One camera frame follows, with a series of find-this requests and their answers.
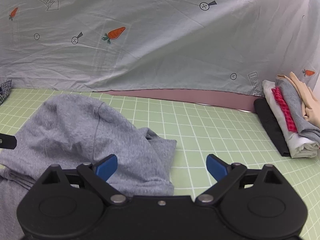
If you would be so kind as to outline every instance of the plaid shirt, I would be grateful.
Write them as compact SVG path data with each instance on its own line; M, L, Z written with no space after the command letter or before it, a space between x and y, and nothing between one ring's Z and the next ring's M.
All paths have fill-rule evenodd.
M0 85L0 105L5 101L5 99L10 95L12 80L3 82Z

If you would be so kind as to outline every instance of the white sheet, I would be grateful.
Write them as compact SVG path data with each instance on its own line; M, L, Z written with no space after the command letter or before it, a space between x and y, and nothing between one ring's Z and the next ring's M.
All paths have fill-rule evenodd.
M275 88L275 83L264 80L262 82L263 92L265 94L266 100L275 115L279 126L282 130L284 135L284 139L287 142L290 155L292 158L299 158L299 157L308 157L313 158L320 153L319 144L315 141L312 141L306 137L299 135L296 132L290 132L287 128L287 124L285 122L284 114L276 102L273 93L271 91L272 88Z
M0 0L0 82L260 95L263 79L293 71L313 88L319 11L320 0Z

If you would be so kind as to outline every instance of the beige fabric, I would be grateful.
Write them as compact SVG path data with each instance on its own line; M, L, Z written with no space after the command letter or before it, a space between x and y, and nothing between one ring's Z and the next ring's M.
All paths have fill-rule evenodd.
M290 79L296 85L300 97L305 104L305 108L302 107L303 118L320 128L320 102L313 95L311 88L307 87L307 85L301 82L297 76L290 72Z

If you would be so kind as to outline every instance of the metal screw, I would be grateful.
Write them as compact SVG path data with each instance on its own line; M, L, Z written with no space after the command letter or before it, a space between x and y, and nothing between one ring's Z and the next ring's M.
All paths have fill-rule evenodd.
M159 206L165 206L166 202L164 200L158 201Z
M209 194L201 194L198 197L198 200L200 200L202 203L209 203L213 201L213 196L209 195Z
M110 199L113 203L123 203L124 201L126 201L127 198L124 195L116 194L111 196Z

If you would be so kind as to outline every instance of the folded clothes stack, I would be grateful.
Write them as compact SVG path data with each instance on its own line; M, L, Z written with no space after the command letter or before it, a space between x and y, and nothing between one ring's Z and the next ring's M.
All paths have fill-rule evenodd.
M315 157L320 152L320 102L305 83L298 80L293 72L289 77L278 75L276 82L262 82L265 101L270 108L262 112L260 100L255 108L260 121L282 156L292 158ZM266 122L261 116L271 111L277 123ZM274 136L273 130L280 127L283 136Z

